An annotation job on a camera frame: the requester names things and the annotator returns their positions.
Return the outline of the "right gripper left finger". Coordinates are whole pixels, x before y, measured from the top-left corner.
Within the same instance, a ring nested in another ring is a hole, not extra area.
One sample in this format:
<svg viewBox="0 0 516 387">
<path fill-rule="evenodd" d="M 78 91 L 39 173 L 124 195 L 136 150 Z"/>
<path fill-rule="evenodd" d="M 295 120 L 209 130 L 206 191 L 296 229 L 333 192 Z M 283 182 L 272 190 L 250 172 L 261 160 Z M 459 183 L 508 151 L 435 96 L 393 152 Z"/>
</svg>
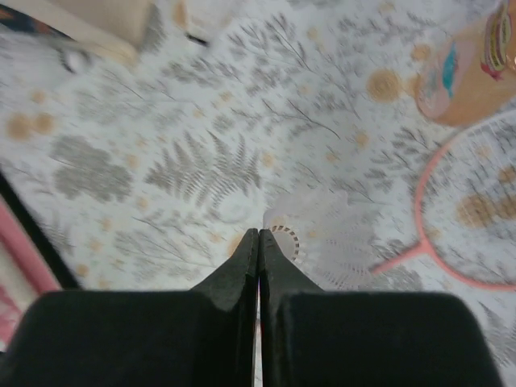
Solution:
<svg viewBox="0 0 516 387">
<path fill-rule="evenodd" d="M 251 386 L 258 232 L 189 290 L 47 293 L 1 357 L 4 386 Z"/>
</svg>

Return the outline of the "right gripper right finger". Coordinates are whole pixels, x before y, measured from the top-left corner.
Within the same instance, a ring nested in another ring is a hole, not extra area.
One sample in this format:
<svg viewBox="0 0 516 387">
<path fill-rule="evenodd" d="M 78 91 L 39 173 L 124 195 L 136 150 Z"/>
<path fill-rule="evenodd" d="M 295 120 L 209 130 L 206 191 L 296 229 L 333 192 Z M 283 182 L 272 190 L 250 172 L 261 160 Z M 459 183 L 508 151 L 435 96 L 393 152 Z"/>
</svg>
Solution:
<svg viewBox="0 0 516 387">
<path fill-rule="evenodd" d="M 259 234 L 266 386 L 499 386 L 469 308 L 436 292 L 330 292 Z"/>
</svg>

